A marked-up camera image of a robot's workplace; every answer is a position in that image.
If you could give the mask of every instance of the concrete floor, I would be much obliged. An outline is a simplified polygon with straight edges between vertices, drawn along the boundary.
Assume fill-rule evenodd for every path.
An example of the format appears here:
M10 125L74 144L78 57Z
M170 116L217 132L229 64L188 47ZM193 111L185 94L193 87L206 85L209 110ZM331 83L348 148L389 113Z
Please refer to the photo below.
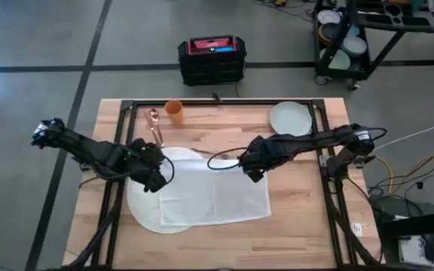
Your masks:
M103 0L0 1L0 67L84 65ZM305 8L289 11L304 14ZM251 0L114 0L94 64L176 63L176 46L203 35L234 34L247 43L248 62L312 61L310 24ZM371 55L390 33L369 31ZM434 59L434 34L407 34L386 60ZM313 69L247 69L242 97L344 97L352 121L382 126L377 145L434 126L434 66L380 67L351 93L343 82L316 85ZM57 151L31 147L41 119L69 117L81 72L0 73L0 266L22 270L41 214ZM186 87L179 71L91 72L76 130L90 135L100 99L234 96L234 87ZM396 175L434 153L434 130L376 152ZM365 168L368 185L387 176ZM59 266L81 173L68 160L38 268ZM409 198L434 203L434 179Z

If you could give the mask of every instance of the spoon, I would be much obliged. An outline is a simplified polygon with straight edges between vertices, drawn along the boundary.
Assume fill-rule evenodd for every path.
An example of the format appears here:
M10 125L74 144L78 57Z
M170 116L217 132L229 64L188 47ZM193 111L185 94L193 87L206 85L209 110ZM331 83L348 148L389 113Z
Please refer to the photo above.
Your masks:
M160 137L160 144L161 147L163 147L165 143L164 143L164 138L162 137L162 132L160 131L160 127L158 127L158 119L159 119L158 112L155 108L152 108L150 109L149 113L150 113L151 120L155 123L155 126L157 127L158 137Z

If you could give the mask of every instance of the wooden table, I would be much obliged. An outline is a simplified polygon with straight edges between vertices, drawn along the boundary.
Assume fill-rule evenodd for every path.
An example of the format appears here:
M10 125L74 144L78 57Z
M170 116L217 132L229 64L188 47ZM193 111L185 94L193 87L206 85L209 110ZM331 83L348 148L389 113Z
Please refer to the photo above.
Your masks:
M349 123L343 99L326 98L324 101L331 128ZM93 131L95 140L113 141L120 104L120 99L101 101ZM160 129L167 147L179 146L218 152L247 146L257 135L270 136L272 129L268 123L268 115L271 108L272 105L186 106L185 123L181 126L172 125L162 108L157 110L162 118ZM142 137L153 142L153 135L142 110L147 111L148 108L139 107L137 111L134 138ZM129 119L126 118L124 126L128 125ZM92 174L85 173L84 179L92 177ZM350 169L350 177L365 190L361 170ZM104 181L97 180L80 189L64 263L75 259L74 254L79 254L95 233L104 186ZM268 187L272 211L269 218L192 227L182 233L171 235L153 233L140 226L130 214L125 196L113 268L336 267L316 152L299 154L294 161L269 171ZM371 207L348 181L344 182L344 195L350 222L362 225L363 237L359 239L378 259L380 241ZM339 233L344 260L348 262L341 230ZM107 241L108 237L103 240L100 257L103 260Z

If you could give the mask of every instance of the black cart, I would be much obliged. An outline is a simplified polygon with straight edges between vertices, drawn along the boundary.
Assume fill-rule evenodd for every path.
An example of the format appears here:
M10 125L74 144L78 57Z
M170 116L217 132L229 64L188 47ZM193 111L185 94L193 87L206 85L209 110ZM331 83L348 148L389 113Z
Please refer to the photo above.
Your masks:
M336 26L329 45L320 41L318 33L321 23L317 19L317 14L326 9L342 13L341 21ZM336 52L341 48L351 24L359 27L357 36L368 45L368 49L363 55L350 58L351 65L348 69L331 69L329 64ZM374 61L371 61L369 56L366 28L396 32ZM410 4L396 4L382 2L381 0L347 0L346 7L334 7L328 5L327 2L325 3L324 0L317 0L313 13L314 58L316 61L315 82L317 84L327 84L330 79L347 79L349 89L356 90L359 88L357 82L369 78L406 32L434 32L434 18L427 4L421 5L417 11L412 11ZM319 52L325 48L327 49L320 57Z

